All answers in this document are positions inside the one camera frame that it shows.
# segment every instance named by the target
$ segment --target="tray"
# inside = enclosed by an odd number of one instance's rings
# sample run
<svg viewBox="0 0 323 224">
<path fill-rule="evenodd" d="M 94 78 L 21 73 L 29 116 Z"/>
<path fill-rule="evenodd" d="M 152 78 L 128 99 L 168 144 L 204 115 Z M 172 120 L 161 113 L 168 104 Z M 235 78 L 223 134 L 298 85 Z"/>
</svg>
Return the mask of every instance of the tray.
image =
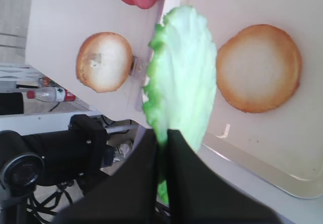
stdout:
<svg viewBox="0 0 323 224">
<path fill-rule="evenodd" d="M 218 48 L 243 28 L 287 31 L 303 57 L 300 87 L 275 110 L 241 112 L 217 91 L 204 144 L 287 193 L 323 194 L 323 0 L 182 0 L 208 19 Z"/>
</svg>

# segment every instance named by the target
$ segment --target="black camera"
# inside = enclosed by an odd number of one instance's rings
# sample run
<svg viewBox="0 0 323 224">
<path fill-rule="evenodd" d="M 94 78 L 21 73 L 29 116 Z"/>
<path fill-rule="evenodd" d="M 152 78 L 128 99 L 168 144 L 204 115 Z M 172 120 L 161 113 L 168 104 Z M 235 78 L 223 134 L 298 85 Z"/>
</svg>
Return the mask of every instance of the black camera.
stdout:
<svg viewBox="0 0 323 224">
<path fill-rule="evenodd" d="M 107 132 L 87 115 L 66 131 L 21 136 L 0 132 L 0 222 L 28 223 L 27 199 L 36 185 L 53 186 L 97 173 L 107 156 Z M 113 161 L 114 151 L 108 158 Z"/>
</svg>

